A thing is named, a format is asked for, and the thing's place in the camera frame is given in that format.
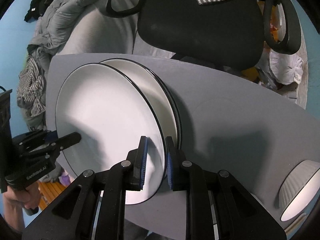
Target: white plastic bag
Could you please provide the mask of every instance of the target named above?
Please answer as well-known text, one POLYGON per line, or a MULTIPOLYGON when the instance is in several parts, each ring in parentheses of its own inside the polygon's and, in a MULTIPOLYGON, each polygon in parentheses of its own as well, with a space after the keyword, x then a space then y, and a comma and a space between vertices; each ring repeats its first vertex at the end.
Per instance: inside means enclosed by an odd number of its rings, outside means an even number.
POLYGON ((303 74, 302 58, 296 53, 293 55, 280 54, 274 50, 270 51, 270 69, 277 82, 289 85, 292 82, 301 83, 303 74))
POLYGON ((274 77, 271 69, 270 69, 270 62, 269 62, 269 50, 263 49, 263 53, 259 62, 255 65, 257 71, 259 73, 259 77, 261 79, 260 85, 271 89, 273 91, 278 90, 278 85, 276 78, 274 77))

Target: table surface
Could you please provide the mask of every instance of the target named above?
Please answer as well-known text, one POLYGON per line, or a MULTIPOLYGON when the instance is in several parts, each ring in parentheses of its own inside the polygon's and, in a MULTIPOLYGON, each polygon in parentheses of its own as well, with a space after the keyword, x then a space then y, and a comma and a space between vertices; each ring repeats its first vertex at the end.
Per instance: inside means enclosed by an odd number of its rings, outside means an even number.
MULTIPOLYGON (((281 222, 278 191, 301 161, 320 162, 320 123, 271 90, 211 68, 171 59, 124 54, 53 57, 47 82, 48 129, 55 130, 60 88, 79 66, 108 58, 128 58, 153 70, 168 86, 182 122, 182 150, 203 169, 233 174, 281 222)), ((61 154, 63 167, 68 163, 61 154)), ((186 194, 172 192, 165 180, 150 200, 126 206, 125 217, 150 231, 185 239, 186 194)))

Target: hand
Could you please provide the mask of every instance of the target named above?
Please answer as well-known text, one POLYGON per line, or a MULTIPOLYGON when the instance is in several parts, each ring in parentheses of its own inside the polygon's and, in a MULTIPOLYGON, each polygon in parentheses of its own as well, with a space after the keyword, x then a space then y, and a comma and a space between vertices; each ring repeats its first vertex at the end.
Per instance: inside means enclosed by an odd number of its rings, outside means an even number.
POLYGON ((41 199, 38 183, 35 182, 26 190, 17 191, 8 186, 8 191, 3 193, 4 200, 7 200, 12 206, 24 206, 26 209, 35 209, 41 199))

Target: white plate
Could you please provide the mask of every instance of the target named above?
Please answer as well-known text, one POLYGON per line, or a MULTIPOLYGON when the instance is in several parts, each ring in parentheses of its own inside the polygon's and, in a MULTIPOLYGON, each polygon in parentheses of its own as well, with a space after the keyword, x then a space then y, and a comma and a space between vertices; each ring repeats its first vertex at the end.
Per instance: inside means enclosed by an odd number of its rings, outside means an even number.
POLYGON ((62 137, 77 131, 80 143, 63 150, 79 176, 84 170, 110 169, 125 160, 148 137, 145 184, 140 192, 127 191, 126 204, 148 200, 165 174, 165 144, 157 117, 141 90, 123 73, 102 64, 73 71, 58 95, 56 128, 62 137))
POLYGON ((173 98, 161 79, 147 67, 137 62, 113 58, 102 61, 128 76, 144 93, 159 120, 164 138, 172 136, 175 146, 180 148, 180 118, 173 98))

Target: white bowl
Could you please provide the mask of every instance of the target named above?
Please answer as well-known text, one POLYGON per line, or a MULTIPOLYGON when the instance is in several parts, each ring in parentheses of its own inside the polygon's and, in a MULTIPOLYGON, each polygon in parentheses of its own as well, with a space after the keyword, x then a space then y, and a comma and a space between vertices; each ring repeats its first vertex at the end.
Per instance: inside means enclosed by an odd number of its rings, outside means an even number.
POLYGON ((298 215, 320 188, 320 163, 310 160, 299 163, 283 182, 279 201, 281 221, 298 215))

